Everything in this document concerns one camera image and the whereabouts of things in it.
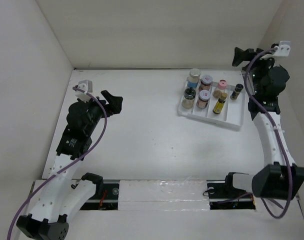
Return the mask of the small black lid bottle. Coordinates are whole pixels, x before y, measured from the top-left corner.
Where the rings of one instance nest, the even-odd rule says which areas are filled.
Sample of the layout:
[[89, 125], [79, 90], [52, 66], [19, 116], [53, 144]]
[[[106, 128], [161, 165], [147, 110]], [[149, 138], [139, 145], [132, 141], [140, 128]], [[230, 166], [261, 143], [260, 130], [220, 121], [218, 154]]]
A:
[[244, 86], [242, 84], [238, 83], [235, 86], [233, 92], [231, 93], [230, 99], [231, 100], [236, 100], [243, 89], [244, 89]]

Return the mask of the red label spice jar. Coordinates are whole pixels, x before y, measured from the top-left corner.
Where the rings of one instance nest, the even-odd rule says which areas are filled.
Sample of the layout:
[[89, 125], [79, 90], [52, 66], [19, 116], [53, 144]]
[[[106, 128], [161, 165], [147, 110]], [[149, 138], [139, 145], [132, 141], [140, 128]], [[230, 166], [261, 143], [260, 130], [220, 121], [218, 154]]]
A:
[[208, 90], [201, 90], [198, 95], [196, 106], [200, 109], [205, 109], [211, 98], [211, 93]]
[[212, 76], [205, 74], [200, 79], [200, 85], [199, 85], [198, 90], [199, 91], [203, 91], [203, 90], [209, 91], [212, 86], [212, 83], [213, 83]]

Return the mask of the yellow label cork bottle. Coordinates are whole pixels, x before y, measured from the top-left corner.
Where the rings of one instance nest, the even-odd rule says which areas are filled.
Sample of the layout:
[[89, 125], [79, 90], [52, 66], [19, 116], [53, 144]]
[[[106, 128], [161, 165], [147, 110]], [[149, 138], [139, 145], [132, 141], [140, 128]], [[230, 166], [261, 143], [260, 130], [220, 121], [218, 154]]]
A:
[[221, 96], [218, 98], [218, 101], [216, 102], [212, 112], [214, 114], [220, 114], [223, 110], [223, 107], [225, 105], [225, 102], [226, 102], [226, 99], [228, 97], [228, 94], [227, 93], [222, 93]]

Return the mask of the black grinder top jar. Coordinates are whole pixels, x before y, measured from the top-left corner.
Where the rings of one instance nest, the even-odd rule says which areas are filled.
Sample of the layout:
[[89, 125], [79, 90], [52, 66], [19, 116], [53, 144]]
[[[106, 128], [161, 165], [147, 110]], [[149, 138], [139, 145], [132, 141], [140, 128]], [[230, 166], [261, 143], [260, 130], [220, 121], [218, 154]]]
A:
[[196, 91], [192, 87], [188, 87], [184, 90], [182, 107], [185, 109], [191, 109], [194, 105], [194, 100], [196, 97]]

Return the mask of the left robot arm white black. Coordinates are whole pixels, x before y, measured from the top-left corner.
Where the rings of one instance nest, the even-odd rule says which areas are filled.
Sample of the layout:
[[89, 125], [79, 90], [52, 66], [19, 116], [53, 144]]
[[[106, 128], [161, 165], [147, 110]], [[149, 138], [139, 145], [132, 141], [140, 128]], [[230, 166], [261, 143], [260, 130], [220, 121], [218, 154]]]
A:
[[103, 177], [85, 173], [73, 190], [71, 180], [84, 158], [98, 145], [91, 135], [101, 119], [104, 127], [108, 117], [122, 111], [123, 97], [101, 91], [103, 100], [86, 90], [74, 87], [79, 95], [70, 105], [67, 125], [56, 149], [54, 164], [48, 179], [31, 195], [40, 192], [35, 206], [26, 215], [17, 214], [16, 226], [32, 240], [63, 240], [69, 230], [69, 222], [90, 198], [104, 193]]

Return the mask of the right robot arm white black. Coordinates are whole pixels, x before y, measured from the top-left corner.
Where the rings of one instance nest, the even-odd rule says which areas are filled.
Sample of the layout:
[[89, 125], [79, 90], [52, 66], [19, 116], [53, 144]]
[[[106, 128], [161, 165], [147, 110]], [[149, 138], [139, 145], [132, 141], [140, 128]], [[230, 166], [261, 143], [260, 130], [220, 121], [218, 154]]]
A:
[[243, 67], [248, 111], [257, 128], [264, 155], [264, 167], [255, 175], [230, 172], [223, 191], [235, 197], [241, 190], [257, 198], [292, 200], [304, 182], [304, 167], [297, 166], [290, 154], [281, 127], [279, 94], [290, 79], [288, 71], [276, 65], [276, 58], [288, 57], [290, 41], [273, 44], [270, 49], [234, 49], [232, 65]]

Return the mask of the pink lid spice bottle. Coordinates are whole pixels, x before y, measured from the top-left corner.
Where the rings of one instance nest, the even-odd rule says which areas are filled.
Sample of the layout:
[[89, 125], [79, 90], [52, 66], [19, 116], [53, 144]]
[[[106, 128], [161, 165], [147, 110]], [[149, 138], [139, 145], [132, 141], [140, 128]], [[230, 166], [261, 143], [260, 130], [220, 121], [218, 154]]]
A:
[[227, 85], [228, 85], [227, 81], [224, 79], [221, 79], [217, 83], [217, 86], [212, 93], [213, 97], [219, 98], [222, 95], [222, 93], [224, 93], [226, 91]]

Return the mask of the blue label silver lid jar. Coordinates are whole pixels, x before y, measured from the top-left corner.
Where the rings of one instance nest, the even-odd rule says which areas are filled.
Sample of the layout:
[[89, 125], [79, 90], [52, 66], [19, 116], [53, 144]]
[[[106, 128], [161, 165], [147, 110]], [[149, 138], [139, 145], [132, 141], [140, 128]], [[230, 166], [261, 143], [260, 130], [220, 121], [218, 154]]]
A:
[[192, 68], [187, 77], [187, 87], [195, 89], [198, 86], [201, 71], [198, 68]]

